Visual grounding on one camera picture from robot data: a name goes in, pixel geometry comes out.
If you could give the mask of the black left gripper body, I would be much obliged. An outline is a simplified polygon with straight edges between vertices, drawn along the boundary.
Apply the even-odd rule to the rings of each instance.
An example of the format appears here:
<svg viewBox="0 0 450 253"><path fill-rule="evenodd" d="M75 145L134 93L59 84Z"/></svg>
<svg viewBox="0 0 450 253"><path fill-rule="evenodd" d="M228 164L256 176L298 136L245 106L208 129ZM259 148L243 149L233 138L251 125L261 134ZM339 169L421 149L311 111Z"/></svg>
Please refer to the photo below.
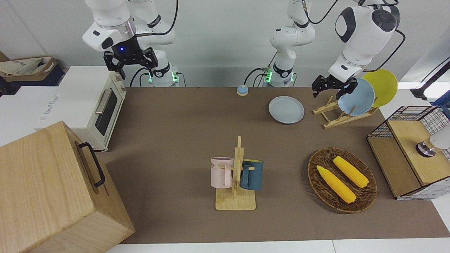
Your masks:
<svg viewBox="0 0 450 253"><path fill-rule="evenodd" d="M329 75L324 77L319 75L314 81L313 85L321 85L321 91L329 89L347 90L347 93L352 93L358 85L356 78L351 78L345 82L341 82L336 77Z"/></svg>

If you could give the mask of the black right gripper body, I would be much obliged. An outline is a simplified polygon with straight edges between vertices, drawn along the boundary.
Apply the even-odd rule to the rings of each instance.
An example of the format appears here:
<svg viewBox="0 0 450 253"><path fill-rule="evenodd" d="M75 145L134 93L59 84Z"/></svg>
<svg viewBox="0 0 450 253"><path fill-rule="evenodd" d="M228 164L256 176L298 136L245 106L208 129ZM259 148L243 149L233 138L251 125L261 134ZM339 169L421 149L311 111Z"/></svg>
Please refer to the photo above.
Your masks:
<svg viewBox="0 0 450 253"><path fill-rule="evenodd" d="M122 71L125 65L135 65L153 69L158 66L158 60L153 48L141 49L137 36L113 45L112 52L105 51L103 59L109 71Z"/></svg>

